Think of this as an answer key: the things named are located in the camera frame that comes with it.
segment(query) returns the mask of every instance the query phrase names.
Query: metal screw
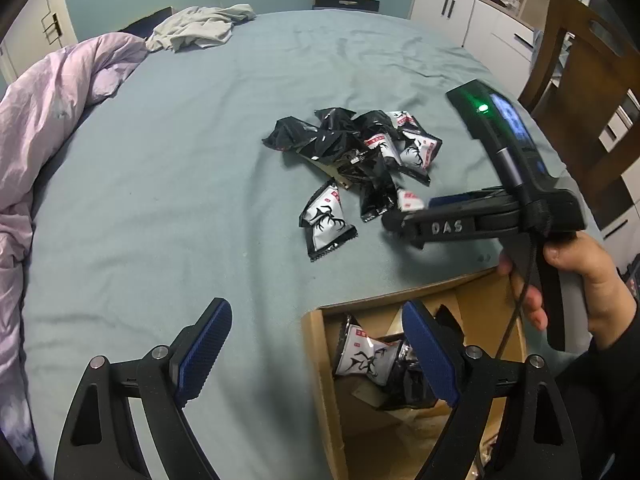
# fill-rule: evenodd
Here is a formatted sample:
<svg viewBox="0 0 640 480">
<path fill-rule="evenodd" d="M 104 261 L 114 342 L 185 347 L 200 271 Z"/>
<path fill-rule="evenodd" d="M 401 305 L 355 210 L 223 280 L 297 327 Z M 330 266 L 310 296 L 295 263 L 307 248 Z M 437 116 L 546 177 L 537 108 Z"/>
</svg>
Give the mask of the metal screw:
<svg viewBox="0 0 640 480">
<path fill-rule="evenodd" d="M 542 368 L 545 365 L 545 360 L 539 355 L 532 355 L 529 357 L 529 364 L 535 368 Z"/>
<path fill-rule="evenodd" d="M 472 359 L 479 359 L 482 357 L 482 349 L 479 346 L 471 345 L 465 348 L 465 354 Z"/>
<path fill-rule="evenodd" d="M 97 355 L 96 357 L 94 357 L 89 361 L 89 366 L 94 370 L 97 370 L 104 364 L 104 362 L 105 362 L 105 358 L 101 355 Z"/>
<path fill-rule="evenodd" d="M 168 353 L 169 353 L 169 349 L 166 346 L 156 346 L 151 351 L 151 357 L 153 359 L 162 359 L 162 358 L 166 357 L 166 355 Z"/>
</svg>

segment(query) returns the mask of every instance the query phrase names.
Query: wrist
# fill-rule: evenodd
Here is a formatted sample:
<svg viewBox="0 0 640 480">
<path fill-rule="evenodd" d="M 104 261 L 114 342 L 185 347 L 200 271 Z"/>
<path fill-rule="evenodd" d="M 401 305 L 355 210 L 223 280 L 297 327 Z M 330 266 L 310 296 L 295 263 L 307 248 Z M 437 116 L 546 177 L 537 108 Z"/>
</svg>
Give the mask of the wrist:
<svg viewBox="0 0 640 480">
<path fill-rule="evenodd" d="M 606 298 L 606 301 L 590 301 L 587 304 L 602 304 L 597 311 L 589 312 L 589 332 L 593 334 L 596 346 L 604 350 L 615 343 L 629 327 L 636 315 L 636 300 L 626 288 L 625 283 L 616 277 L 607 287 L 607 291 L 596 292 L 596 296 Z"/>
</svg>

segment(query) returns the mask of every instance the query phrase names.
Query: blanket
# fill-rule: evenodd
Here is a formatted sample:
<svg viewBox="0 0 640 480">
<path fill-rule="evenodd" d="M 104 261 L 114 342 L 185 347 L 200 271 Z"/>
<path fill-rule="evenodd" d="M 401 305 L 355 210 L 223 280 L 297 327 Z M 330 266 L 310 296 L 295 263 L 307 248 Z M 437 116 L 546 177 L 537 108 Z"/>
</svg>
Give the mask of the blanket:
<svg viewBox="0 0 640 480">
<path fill-rule="evenodd" d="M 254 18 L 255 12 L 248 4 L 234 5 L 226 9 L 187 7 L 160 23 L 146 40 L 146 47 L 151 52 L 163 48 L 172 48 L 177 52 L 191 43 L 202 48 L 220 45 L 231 37 L 234 23 Z"/>
<path fill-rule="evenodd" d="M 33 237 L 31 188 L 85 106 L 112 95 L 146 54 L 144 40 L 120 32 L 67 46 L 30 67 L 0 103 L 0 429 L 25 463 L 34 438 L 18 357 L 18 304 Z"/>
</svg>

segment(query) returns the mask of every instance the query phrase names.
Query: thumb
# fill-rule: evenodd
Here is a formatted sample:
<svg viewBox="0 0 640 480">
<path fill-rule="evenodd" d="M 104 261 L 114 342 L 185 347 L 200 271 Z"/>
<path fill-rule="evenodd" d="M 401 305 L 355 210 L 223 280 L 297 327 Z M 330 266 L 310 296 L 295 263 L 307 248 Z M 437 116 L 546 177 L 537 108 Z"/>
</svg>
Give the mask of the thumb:
<svg viewBox="0 0 640 480">
<path fill-rule="evenodd" d="M 613 276 L 615 265 L 607 252 L 589 235 L 579 232 L 572 240 L 548 242 L 545 260 L 556 269 L 577 272 L 591 283 L 604 283 Z"/>
</svg>

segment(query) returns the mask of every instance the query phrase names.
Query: human hand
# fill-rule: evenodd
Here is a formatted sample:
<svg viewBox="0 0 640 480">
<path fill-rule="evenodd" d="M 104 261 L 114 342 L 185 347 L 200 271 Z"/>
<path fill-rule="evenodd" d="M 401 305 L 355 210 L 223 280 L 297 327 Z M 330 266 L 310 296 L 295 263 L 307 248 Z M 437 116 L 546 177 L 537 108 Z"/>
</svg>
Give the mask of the human hand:
<svg viewBox="0 0 640 480">
<path fill-rule="evenodd" d="M 593 238 L 584 232 L 567 242 L 548 242 L 543 249 L 545 260 L 559 270 L 581 274 L 587 303 L 589 332 L 596 345 L 604 349 L 615 343 L 627 329 L 636 314 L 636 300 L 620 279 L 613 260 Z M 498 274 L 511 274 L 514 296 L 520 296 L 524 280 L 513 269 L 513 262 L 500 254 Z M 542 294 L 529 285 L 523 303 L 523 312 L 538 330 L 546 329 L 548 318 Z"/>
</svg>

